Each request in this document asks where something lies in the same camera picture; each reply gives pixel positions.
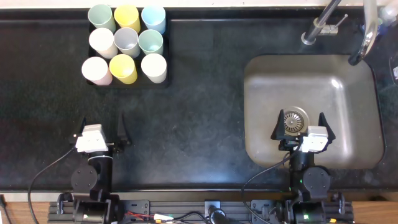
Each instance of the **wooden floor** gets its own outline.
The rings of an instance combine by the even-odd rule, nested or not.
[[[354,202],[356,224],[398,223],[398,202]],[[48,202],[34,202],[33,207],[39,223],[47,223]],[[9,202],[7,211],[13,224],[33,223],[26,202]],[[4,210],[1,209],[2,223],[8,224]]]

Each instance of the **black countertop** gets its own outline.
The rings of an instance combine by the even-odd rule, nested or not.
[[[164,90],[97,90],[86,84],[85,10],[3,11],[0,16],[0,189],[27,190],[38,171],[69,150],[67,137],[82,115],[114,138],[124,113],[133,145],[114,158],[113,190],[239,189],[263,170],[244,143],[243,70],[263,54],[350,54],[360,45],[362,9],[349,12],[333,37],[306,46],[319,9],[169,9],[171,85]],[[366,61],[376,89],[386,142],[370,170],[332,170],[332,189],[398,188],[398,86],[389,59],[398,30],[380,38]],[[37,179],[38,190],[70,190],[77,153]],[[286,190],[278,169],[252,188]]]

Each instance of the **chrome faucet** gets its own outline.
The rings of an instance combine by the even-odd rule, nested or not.
[[[329,19],[330,14],[336,9],[341,0],[331,0],[329,5],[323,10],[319,18],[315,18],[309,31],[305,32],[301,36],[301,40],[304,44],[312,45],[315,43],[318,35],[336,35],[338,32],[338,26],[343,22],[345,17],[337,23],[337,25],[326,25],[326,21]],[[349,59],[348,63],[350,65],[357,65],[366,54],[370,51],[374,40],[377,35],[377,4],[376,0],[363,0],[363,7],[365,13],[365,31],[364,39],[362,41],[361,47],[353,53]]]

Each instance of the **stainless steel sink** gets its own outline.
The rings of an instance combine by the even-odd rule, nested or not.
[[[317,125],[319,113],[336,135],[315,163],[335,169],[368,169],[382,158],[384,144],[371,69],[351,66],[347,55],[266,55],[244,71],[246,150],[261,166],[282,160],[270,136],[281,109],[289,134]]]

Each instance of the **sink drain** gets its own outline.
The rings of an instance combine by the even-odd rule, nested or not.
[[[284,109],[284,119],[286,134],[293,136],[296,136],[299,131],[305,130],[310,121],[306,112],[296,106]]]

